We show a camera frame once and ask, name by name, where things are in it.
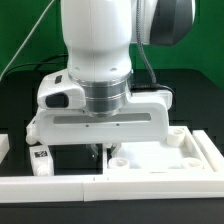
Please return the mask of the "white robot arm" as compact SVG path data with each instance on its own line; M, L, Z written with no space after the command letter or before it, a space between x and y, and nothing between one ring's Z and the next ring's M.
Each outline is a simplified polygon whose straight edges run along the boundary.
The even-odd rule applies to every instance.
M129 46L169 46L191 29L195 0L61 0L66 69L38 90L36 138L45 145L158 141L170 90L134 90Z

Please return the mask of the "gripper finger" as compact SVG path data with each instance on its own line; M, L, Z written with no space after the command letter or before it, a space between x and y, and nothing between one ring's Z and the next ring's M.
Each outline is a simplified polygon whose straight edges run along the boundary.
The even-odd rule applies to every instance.
M99 155L98 146L96 144L88 144L87 149L88 149L88 152L91 154L91 158L94 161L97 161L98 160L98 155Z
M107 146L109 154L114 157L121 148L121 143L111 143Z

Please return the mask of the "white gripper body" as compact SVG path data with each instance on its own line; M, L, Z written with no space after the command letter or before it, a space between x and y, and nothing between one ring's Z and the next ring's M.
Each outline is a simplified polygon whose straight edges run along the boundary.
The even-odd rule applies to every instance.
M37 139L45 145L149 142L168 135L169 91L127 95L127 104L115 116L90 117L80 110L38 109Z

